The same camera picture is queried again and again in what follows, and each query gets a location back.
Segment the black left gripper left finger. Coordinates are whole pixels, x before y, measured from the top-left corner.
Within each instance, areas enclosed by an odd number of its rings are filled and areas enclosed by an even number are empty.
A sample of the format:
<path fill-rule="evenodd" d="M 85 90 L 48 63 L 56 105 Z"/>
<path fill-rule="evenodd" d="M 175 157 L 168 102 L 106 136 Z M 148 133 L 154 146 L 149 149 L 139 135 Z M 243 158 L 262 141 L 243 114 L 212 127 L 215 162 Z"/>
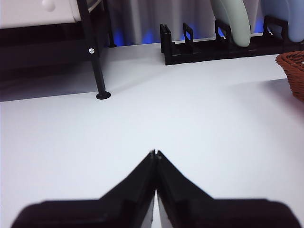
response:
<path fill-rule="evenodd" d="M 14 228 L 149 228 L 155 195 L 156 154 L 99 199 L 44 201 L 26 206 Z"/>

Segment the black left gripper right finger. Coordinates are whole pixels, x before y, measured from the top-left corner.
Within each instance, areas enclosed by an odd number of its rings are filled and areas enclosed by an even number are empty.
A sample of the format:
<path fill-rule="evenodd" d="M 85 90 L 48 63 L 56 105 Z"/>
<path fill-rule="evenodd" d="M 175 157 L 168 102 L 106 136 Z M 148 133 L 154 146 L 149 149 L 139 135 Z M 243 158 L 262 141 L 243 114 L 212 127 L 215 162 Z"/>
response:
<path fill-rule="evenodd" d="M 268 199 L 215 199 L 156 153 L 157 196 L 164 228 L 299 228 L 292 210 Z"/>

